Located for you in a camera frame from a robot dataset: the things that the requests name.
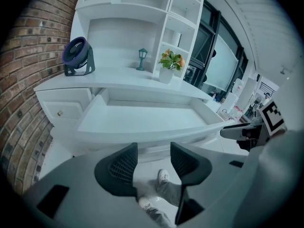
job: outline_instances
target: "lamp post figurine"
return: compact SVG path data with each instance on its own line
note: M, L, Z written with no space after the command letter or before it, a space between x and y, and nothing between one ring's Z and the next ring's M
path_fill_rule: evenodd
M148 51L145 48L139 50L139 58L141 59L141 62L139 64L139 67L136 68L136 70L144 71L143 60L146 58L147 53Z

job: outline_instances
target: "shoe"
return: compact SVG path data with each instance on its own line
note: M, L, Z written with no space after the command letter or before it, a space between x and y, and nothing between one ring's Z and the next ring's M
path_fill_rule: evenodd
M158 172L158 183L160 184L163 181L165 181L165 182L170 181L170 179L169 179L169 173L165 169L162 169L162 170L160 170Z
M138 200L138 204L144 211L147 211L149 208L153 207L150 200L146 197L141 197Z

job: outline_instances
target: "drawer front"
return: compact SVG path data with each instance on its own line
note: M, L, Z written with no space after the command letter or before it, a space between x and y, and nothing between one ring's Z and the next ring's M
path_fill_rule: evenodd
M55 127L73 127L92 100L88 88L36 92L42 109Z

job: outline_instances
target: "person's leg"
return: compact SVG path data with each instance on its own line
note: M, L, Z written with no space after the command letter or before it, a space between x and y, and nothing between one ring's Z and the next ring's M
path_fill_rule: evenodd
M160 227L162 228L173 228L175 227L170 222L168 216L158 210L157 208L153 207L150 201L146 197L141 197L138 201L139 206L147 212L147 214L153 219Z
M156 191L159 197L165 199L168 203L178 207L181 199L181 185L170 182L169 173L166 170L160 170L158 173L158 185Z

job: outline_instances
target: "gray pants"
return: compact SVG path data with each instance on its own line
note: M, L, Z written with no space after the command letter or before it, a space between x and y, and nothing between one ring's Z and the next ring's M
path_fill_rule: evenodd
M163 181L156 188L158 196L165 199L168 203L178 207L181 199L181 186L171 183L169 181ZM160 226L163 228L172 228L175 227L169 220L168 216L156 209L149 208L147 210L148 215Z

